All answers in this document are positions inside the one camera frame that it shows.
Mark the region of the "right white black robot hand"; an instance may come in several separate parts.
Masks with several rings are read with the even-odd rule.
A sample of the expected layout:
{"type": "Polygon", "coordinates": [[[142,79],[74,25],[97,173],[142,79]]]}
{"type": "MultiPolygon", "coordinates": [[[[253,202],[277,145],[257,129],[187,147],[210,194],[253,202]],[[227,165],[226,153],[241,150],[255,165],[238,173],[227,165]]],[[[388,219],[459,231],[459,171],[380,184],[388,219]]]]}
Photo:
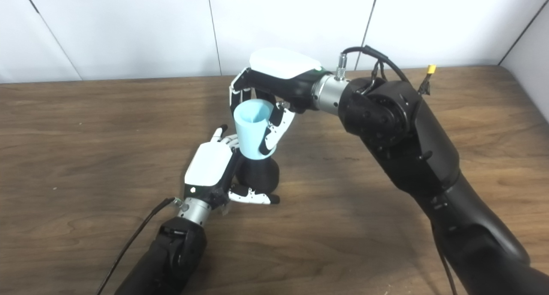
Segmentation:
{"type": "Polygon", "coordinates": [[[229,107],[237,128],[241,153],[250,160],[271,156],[297,114],[316,110],[315,86],[332,77],[320,62],[296,51],[264,48],[255,51],[228,88],[229,107]],[[240,104],[251,100],[265,118],[245,123],[240,104]]]}

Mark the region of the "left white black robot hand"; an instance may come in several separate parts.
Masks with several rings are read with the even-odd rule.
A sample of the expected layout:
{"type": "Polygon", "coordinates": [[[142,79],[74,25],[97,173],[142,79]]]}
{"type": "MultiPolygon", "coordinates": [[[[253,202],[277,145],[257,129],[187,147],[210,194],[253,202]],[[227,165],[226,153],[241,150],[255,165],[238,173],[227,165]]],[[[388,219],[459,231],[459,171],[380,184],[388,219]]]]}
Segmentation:
{"type": "Polygon", "coordinates": [[[221,124],[192,157],[184,174],[185,203],[199,202],[209,211],[229,202],[280,204],[280,197],[273,193],[278,180],[265,169],[271,158],[245,158],[237,134],[226,135],[227,129],[226,124],[221,124]]]}

